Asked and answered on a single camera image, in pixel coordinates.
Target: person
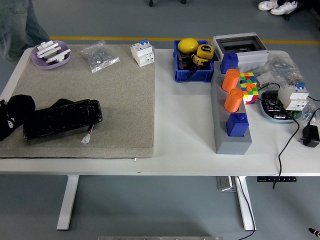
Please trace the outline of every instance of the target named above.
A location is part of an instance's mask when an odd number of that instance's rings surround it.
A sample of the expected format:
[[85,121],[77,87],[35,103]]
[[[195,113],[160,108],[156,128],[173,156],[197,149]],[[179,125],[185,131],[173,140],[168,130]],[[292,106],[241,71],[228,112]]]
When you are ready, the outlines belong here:
[[269,0],[259,3],[258,8],[261,11],[270,11],[273,15],[289,14],[298,6],[297,1],[292,0]]
[[48,41],[32,0],[0,0],[0,55],[5,60],[17,65],[26,49]]

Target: white sneaker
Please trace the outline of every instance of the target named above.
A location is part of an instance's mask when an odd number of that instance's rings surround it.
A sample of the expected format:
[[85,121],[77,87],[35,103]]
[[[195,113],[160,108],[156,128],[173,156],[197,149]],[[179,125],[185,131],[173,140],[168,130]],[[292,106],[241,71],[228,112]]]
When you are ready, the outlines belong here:
[[270,13],[274,15],[282,15],[282,14],[289,14],[293,10],[295,10],[298,7],[298,2],[293,1],[293,2],[288,2],[286,1],[283,5],[274,8],[270,11]]
[[262,1],[258,5],[259,10],[261,11],[268,11],[277,7],[278,7],[277,0]]

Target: power adapter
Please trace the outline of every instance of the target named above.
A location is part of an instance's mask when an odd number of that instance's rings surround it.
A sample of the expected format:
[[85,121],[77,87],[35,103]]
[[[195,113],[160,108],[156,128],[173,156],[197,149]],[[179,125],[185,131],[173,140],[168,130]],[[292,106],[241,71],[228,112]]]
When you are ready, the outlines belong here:
[[303,141],[303,145],[315,148],[320,142],[318,127],[310,124],[305,126],[302,130],[301,140]]

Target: black battery pack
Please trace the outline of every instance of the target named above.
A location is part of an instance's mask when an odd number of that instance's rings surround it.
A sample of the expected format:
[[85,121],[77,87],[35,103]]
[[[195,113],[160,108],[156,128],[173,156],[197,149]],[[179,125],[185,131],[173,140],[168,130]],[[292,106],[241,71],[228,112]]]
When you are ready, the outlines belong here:
[[103,120],[97,100],[59,99],[49,108],[34,111],[23,124],[27,140],[58,134],[100,123]]

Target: purple bowl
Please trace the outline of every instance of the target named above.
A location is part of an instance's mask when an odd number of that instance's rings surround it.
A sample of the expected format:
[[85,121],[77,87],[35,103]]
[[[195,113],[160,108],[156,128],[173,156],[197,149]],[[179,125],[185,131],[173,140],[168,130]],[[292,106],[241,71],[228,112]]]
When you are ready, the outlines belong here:
[[[63,42],[63,41],[53,41],[54,44],[59,44],[59,47],[61,47],[60,50],[57,51],[58,54],[64,52],[65,50],[68,50],[68,46]],[[49,63],[46,63],[47,59],[46,58],[39,58],[37,57],[37,52],[39,51],[38,50],[38,47],[39,45],[35,46],[34,49],[31,51],[31,59],[33,61],[33,63],[40,69],[43,69],[43,70],[49,70],[49,69],[54,69],[56,67],[59,67],[63,64],[66,64],[69,59],[70,59],[70,52],[68,52],[65,56],[64,56],[64,60],[61,61],[61,62],[56,62],[56,61],[53,61],[53,62],[49,62]]]

